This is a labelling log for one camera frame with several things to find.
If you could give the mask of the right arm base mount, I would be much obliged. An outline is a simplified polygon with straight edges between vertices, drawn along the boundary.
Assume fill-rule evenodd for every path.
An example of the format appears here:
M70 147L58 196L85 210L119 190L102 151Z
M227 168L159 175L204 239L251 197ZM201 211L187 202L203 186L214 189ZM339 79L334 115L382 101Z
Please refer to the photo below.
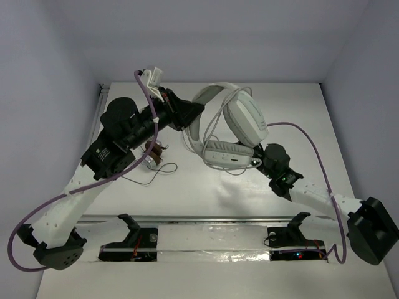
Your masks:
M321 240L306 239L300 231L308 212L300 212L286 226L268 227L263 244L270 249L270 261L327 260L325 244Z

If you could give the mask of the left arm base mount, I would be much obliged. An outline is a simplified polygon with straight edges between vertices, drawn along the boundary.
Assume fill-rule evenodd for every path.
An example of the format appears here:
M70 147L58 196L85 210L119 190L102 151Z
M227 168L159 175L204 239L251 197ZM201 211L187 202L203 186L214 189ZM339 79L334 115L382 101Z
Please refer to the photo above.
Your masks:
M156 262L158 227L141 227L132 216L118 215L128 233L120 242L100 247L99 260L103 262Z

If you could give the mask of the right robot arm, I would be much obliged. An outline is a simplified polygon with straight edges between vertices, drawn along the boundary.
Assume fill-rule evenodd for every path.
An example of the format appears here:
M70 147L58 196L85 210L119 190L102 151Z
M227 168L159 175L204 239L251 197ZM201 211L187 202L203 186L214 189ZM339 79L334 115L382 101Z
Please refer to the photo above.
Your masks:
M254 152L262 161L258 170L269 178L274 194L323 216L300 212L287 225L269 228L266 246L283 249L336 243L351 248L364 262L378 265L398 242L398 227L380 200L345 197L318 187L290 168L291 159L279 144L258 145Z

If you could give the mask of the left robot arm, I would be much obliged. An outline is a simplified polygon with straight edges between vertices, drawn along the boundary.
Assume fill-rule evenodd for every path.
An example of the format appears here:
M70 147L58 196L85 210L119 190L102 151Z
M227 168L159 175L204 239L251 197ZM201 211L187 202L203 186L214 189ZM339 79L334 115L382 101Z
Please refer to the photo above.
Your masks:
M33 256L41 270L64 270L75 263L87 243L75 225L88 207L110 184L150 154L159 131L167 126L184 130L204 111L203 104L182 100L170 89L161 88L159 97L146 98L148 105L142 110L128 97L116 98L108 104L100 117L103 129L82 155L64 192L27 215L31 218L46 208L35 223L22 220L13 230L7 252L15 267L15 237L34 248Z

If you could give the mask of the white over-ear headphones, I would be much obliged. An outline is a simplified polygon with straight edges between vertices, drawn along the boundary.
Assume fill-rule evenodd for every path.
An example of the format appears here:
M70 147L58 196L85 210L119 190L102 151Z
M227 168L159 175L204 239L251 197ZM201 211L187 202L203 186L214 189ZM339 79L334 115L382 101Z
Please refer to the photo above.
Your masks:
M250 87L239 87L232 83L212 83L201 89L192 99L204 106L219 93L229 93L221 107L200 137L200 116L187 127L185 133L192 151L207 167L218 171L239 171L255 168L254 148L269 134L264 115L252 97ZM227 126L238 139L237 143L213 139L213 132L223 117Z

